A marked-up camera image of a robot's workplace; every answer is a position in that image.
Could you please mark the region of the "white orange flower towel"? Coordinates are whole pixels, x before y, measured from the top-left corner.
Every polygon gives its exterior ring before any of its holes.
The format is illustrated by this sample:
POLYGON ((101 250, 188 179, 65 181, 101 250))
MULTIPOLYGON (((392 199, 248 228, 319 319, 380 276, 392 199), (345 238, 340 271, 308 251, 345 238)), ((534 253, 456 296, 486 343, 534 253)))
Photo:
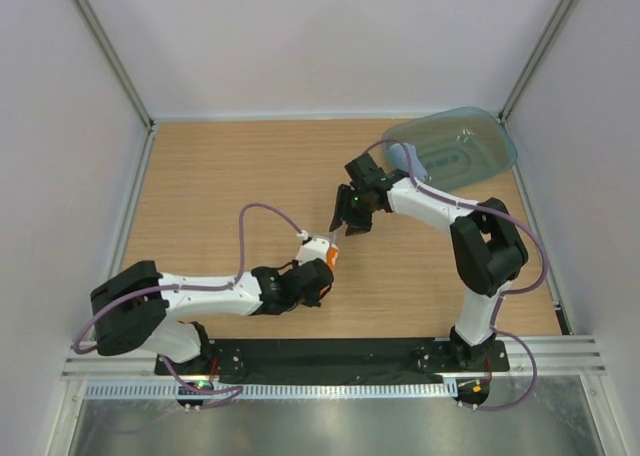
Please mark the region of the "white orange flower towel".
POLYGON ((323 268, 321 269, 321 287, 323 291, 327 291, 328 288, 334 282, 334 272, 339 255, 339 248, 336 244, 330 240, 323 239, 319 258, 323 261, 323 268))

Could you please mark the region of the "blue terry towel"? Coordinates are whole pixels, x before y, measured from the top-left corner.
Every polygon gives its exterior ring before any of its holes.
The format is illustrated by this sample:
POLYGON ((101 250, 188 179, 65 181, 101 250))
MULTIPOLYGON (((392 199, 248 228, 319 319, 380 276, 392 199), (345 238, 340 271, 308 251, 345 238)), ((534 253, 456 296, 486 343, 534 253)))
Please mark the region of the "blue terry towel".
POLYGON ((429 175, 418 158, 416 148, 409 143, 393 143, 388 147, 387 159, 394 169, 407 173, 412 170, 414 177, 420 182, 427 183, 429 175))

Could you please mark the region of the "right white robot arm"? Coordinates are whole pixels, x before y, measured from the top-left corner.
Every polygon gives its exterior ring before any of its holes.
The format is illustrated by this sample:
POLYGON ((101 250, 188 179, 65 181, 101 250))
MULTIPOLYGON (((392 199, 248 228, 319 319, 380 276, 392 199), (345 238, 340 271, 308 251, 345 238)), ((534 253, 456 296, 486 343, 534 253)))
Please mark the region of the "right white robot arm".
POLYGON ((450 330, 450 358, 461 371, 482 365, 496 337, 492 318, 498 295, 508 290, 528 262, 527 249, 503 202, 456 200, 364 153, 345 165, 350 178, 338 186, 331 232, 365 234, 377 211, 412 217, 451 237, 456 271, 465 286, 463 307, 450 330))

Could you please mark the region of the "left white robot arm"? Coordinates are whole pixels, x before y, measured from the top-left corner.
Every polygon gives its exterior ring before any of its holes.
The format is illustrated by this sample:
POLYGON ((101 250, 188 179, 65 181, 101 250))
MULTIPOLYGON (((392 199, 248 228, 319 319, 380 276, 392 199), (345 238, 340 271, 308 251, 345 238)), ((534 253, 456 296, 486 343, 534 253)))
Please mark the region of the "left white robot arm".
POLYGON ((153 261, 140 261, 91 292, 94 350, 118 356, 144 349, 202 375, 212 353, 197 316, 276 316, 300 305, 318 307, 334 282, 334 266, 333 256, 293 260, 281 268, 256 267, 234 282, 161 273, 153 261))

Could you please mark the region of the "teal plastic tub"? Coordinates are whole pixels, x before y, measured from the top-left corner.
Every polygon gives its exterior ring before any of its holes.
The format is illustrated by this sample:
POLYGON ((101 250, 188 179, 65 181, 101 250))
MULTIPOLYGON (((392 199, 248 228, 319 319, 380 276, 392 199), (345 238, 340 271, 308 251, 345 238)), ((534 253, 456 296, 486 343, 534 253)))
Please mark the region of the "teal plastic tub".
POLYGON ((382 140, 386 159, 391 144, 413 145, 429 175, 425 184, 449 193, 507 171, 517 160, 516 147, 504 126, 491 113, 476 107, 398 124, 388 129, 382 140))

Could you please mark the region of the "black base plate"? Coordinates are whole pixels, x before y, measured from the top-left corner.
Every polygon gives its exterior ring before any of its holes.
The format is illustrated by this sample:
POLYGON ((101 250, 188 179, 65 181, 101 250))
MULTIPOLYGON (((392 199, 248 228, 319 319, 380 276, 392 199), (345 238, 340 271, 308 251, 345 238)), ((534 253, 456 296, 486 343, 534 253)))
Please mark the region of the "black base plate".
POLYGON ((331 376, 365 370, 417 370, 427 374, 455 372, 506 372, 510 369, 505 344, 489 343, 484 352, 468 362, 458 358, 447 339, 433 337, 365 339, 216 339, 203 356, 175 363, 181 376, 249 376, 281 378, 290 371, 309 370, 317 376, 323 369, 331 376))

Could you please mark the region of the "slotted metal rail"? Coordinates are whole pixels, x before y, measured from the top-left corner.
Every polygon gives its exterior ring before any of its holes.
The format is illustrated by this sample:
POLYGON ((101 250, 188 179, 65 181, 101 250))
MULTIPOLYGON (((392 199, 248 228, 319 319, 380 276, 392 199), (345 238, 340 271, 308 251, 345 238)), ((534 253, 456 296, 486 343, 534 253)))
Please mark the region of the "slotted metal rail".
MULTIPOLYGON (((376 398, 454 398, 458 388, 453 379, 442 383, 407 385, 302 386, 302 385, 246 385, 240 400, 336 400, 376 398)), ((85 398, 92 400, 124 399, 192 399, 203 395, 189 392, 170 381, 95 381, 89 382, 85 398)))

